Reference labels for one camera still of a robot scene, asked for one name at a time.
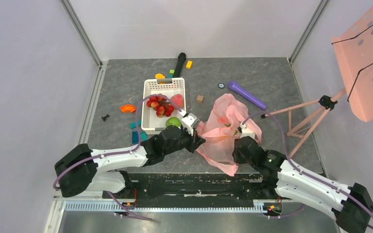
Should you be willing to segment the green fake fruit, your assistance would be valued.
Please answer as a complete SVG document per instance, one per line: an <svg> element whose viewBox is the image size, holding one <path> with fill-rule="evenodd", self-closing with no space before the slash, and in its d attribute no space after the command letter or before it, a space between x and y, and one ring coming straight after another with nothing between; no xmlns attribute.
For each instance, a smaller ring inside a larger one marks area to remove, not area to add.
<svg viewBox="0 0 373 233"><path fill-rule="evenodd" d="M177 117L170 117L167 121L166 121L166 127L168 126L176 126L176 127L181 127L182 126L182 123L180 121L179 118Z"/></svg>

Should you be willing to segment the red fake fruit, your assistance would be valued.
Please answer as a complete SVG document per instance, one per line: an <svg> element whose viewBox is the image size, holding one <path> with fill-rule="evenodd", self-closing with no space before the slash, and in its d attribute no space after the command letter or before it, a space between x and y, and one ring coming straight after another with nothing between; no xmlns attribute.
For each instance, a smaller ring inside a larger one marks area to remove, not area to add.
<svg viewBox="0 0 373 233"><path fill-rule="evenodd" d="M173 104L163 94L149 97L146 106L155 110L156 116L159 118L170 117L175 111Z"/></svg>

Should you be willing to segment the pink fake peach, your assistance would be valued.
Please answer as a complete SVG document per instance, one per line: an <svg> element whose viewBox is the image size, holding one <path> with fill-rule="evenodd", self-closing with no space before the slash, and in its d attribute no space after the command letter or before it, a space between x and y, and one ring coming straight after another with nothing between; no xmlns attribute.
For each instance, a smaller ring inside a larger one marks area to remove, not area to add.
<svg viewBox="0 0 373 233"><path fill-rule="evenodd" d="M181 94L173 95L170 100L179 108L183 108L185 105L184 97Z"/></svg>

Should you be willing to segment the pink plastic bag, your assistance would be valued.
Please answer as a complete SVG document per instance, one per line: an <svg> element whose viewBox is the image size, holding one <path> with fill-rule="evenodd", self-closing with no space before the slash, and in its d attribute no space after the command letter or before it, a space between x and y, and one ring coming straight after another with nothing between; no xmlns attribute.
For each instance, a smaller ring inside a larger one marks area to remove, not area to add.
<svg viewBox="0 0 373 233"><path fill-rule="evenodd" d="M212 166L229 176L234 176L238 163L234 161L233 151L236 139L241 138L239 131L242 123L257 143L262 140L262 130L249 118L248 108L232 94L224 94L215 100L207 122L200 122L197 132L205 143L197 152Z"/></svg>

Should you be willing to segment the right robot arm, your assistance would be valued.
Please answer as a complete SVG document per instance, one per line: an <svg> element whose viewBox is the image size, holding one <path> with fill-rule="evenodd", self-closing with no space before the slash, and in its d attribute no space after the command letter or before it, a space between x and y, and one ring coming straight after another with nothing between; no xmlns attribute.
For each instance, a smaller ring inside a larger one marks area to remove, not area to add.
<svg viewBox="0 0 373 233"><path fill-rule="evenodd" d="M364 233L373 213L373 200L359 183L342 184L300 166L275 150L263 150L249 136L235 140L233 158L262 175L261 192L292 199L326 214L348 233Z"/></svg>

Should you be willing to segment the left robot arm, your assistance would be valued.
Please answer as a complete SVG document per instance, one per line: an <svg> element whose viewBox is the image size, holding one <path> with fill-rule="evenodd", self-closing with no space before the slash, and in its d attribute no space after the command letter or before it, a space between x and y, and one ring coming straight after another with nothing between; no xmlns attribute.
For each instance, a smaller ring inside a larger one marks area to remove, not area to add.
<svg viewBox="0 0 373 233"><path fill-rule="evenodd" d="M155 165L183 149L193 153L204 142L197 131L189 133L187 128L168 126L160 134L127 148L96 150L86 143L79 144L55 164L54 188L64 198L85 191L109 191L127 198L133 184L124 168Z"/></svg>

